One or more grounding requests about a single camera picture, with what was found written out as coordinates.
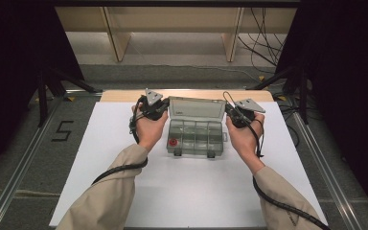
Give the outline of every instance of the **white surface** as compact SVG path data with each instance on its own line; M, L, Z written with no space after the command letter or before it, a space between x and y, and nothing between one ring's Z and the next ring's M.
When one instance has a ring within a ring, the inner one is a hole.
M300 158L276 103L259 103L266 110L264 162L287 179L326 222ZM69 206L134 143L127 127L132 103L97 103L83 136L50 222L57 226ZM169 121L162 139L149 155L149 163L136 177L126 227L227 228L265 226L252 175L230 141L221 157L167 153Z

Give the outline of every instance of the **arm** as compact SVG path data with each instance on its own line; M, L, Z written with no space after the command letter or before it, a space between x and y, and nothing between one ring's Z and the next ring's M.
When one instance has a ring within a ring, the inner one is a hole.
M143 163L161 138L167 112L158 121L137 121L140 142L122 150L109 169ZM57 229L123 229L134 197L134 178L142 170L111 174L88 188L69 208Z
M264 123L265 116L263 114L255 113L255 116L255 120ZM234 149L253 173L259 188L271 198L298 208L318 219L318 215L310 203L282 176L266 166L257 157L256 147L258 143L251 130L247 127L236 128L229 117L226 118L226 125ZM259 122L252 121L250 125L259 137L262 136L263 127ZM304 218L280 209L262 198L261 206L267 229L319 229Z

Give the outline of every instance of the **clear plastic box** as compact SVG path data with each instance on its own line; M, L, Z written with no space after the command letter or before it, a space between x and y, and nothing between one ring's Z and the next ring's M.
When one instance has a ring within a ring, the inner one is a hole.
M221 156L224 100L170 97L168 153Z

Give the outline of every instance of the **red object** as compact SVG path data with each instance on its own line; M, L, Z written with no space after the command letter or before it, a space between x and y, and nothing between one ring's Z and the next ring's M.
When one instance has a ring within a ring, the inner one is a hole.
M170 139L170 140L169 140L169 145L170 145L170 146L174 147L174 146L176 146L177 144L178 144L177 139L172 138L172 139Z

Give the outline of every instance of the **sleeve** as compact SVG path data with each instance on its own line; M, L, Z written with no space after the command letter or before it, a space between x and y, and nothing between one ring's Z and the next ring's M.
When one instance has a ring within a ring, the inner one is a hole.
M138 145L122 150L109 169L146 160L148 152ZM111 174L89 187L69 208L57 230L124 229L134 197L134 178L142 170Z
M259 188L271 198L298 208L319 219L310 203L282 176L269 167L264 167L255 174ZM267 229L320 229L310 221L289 211L278 208L261 198L262 212Z

